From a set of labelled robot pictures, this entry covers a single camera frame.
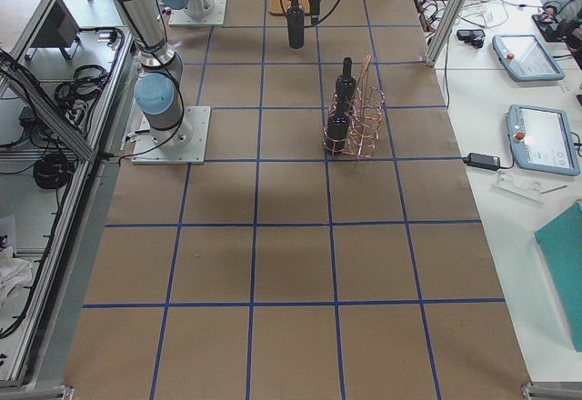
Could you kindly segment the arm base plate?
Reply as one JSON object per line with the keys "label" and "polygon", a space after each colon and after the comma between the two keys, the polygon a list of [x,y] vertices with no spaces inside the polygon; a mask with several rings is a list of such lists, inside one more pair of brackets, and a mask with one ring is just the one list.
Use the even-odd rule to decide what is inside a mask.
{"label": "arm base plate", "polygon": [[148,132],[135,140],[131,161],[137,165],[203,164],[210,118],[210,106],[187,106],[181,126],[167,142],[173,132],[160,135],[151,130],[143,115],[140,127]]}
{"label": "arm base plate", "polygon": [[222,26],[227,0],[189,0],[184,9],[173,10],[169,25],[173,27]]}

